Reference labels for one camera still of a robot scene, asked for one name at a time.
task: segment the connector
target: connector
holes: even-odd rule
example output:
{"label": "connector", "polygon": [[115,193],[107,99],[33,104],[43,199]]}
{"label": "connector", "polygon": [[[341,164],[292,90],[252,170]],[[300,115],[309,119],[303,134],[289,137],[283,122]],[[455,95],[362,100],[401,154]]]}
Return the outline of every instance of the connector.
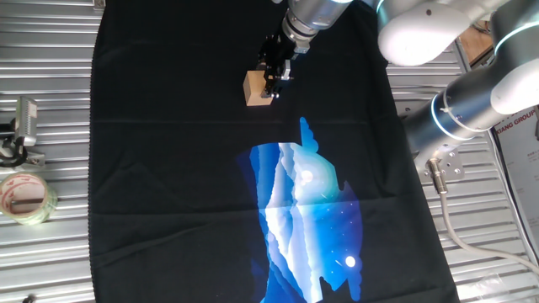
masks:
{"label": "connector", "polygon": [[438,194],[447,194],[447,184],[446,179],[444,178],[444,173],[442,172],[440,168],[440,160],[438,159],[430,159],[427,162],[427,165],[430,170],[430,176],[432,177],[432,181],[435,184],[436,191]]}

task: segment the wooden block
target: wooden block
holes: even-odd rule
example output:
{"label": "wooden block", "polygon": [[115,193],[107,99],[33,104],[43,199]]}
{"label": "wooden block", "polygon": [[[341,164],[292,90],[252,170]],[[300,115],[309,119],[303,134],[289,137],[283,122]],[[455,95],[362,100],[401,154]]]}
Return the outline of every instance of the wooden block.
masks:
{"label": "wooden block", "polygon": [[266,86],[264,71],[248,71],[243,82],[243,92],[247,106],[270,105],[273,98],[262,98],[260,95]]}

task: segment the black t-shirt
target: black t-shirt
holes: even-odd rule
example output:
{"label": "black t-shirt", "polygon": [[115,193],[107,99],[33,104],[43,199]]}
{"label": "black t-shirt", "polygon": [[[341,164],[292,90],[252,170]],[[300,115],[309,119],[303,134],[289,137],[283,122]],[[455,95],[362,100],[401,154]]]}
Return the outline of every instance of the black t-shirt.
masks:
{"label": "black t-shirt", "polygon": [[360,2],[272,105],[286,3],[108,1],[93,59],[97,302],[458,302]]}

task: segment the moon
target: moon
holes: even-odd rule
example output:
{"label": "moon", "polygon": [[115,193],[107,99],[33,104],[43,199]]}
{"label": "moon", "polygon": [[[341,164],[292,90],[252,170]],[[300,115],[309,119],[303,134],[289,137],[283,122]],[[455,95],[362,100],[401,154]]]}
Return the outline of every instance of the moon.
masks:
{"label": "moon", "polygon": [[346,265],[348,265],[348,267],[354,267],[355,266],[355,259],[354,257],[347,257],[346,260]]}

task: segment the robotic arm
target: robotic arm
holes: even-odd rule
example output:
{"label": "robotic arm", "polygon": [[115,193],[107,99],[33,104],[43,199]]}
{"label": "robotic arm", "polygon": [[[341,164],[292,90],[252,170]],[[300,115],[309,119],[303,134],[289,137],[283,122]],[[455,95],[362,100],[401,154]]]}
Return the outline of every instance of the robotic arm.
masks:
{"label": "robotic arm", "polygon": [[320,30],[329,29],[352,0],[289,0],[289,9],[274,35],[266,37],[257,70],[264,71],[262,98],[278,98],[291,77],[291,61],[305,55]]}
{"label": "robotic arm", "polygon": [[539,2],[506,3],[491,27],[494,63],[458,78],[403,122],[421,173],[430,159],[444,158],[507,116],[539,104]]}
{"label": "robotic arm", "polygon": [[[278,98],[292,80],[291,62],[309,51],[352,0],[289,0],[276,34],[267,37],[257,69],[262,98]],[[539,104],[539,2],[537,0],[377,0],[378,44],[394,64],[417,66],[435,59],[470,24],[492,17],[496,60],[457,79],[404,120],[417,169],[453,150],[505,116]]]}

